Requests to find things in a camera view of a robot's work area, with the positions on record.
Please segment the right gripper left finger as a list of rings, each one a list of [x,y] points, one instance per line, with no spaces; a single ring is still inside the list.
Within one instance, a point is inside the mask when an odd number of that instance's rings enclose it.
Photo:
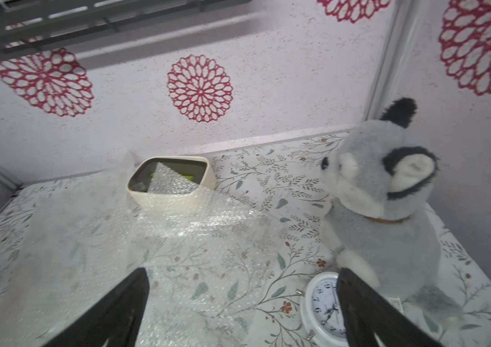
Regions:
[[[135,346],[148,297],[147,271],[139,267],[45,347]]]

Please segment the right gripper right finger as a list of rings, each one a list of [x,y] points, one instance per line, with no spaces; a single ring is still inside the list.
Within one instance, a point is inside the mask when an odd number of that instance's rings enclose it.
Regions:
[[[340,270],[336,293],[350,346],[440,346],[349,268]]]

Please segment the bubble wrap sheet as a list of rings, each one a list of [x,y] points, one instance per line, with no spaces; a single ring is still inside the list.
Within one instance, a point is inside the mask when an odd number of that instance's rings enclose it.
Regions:
[[[0,346],[42,346],[127,274],[131,153],[38,205],[3,300]]]
[[[138,346],[244,346],[279,266],[277,219],[212,191],[194,213],[132,218],[128,269],[143,267],[149,297]]]

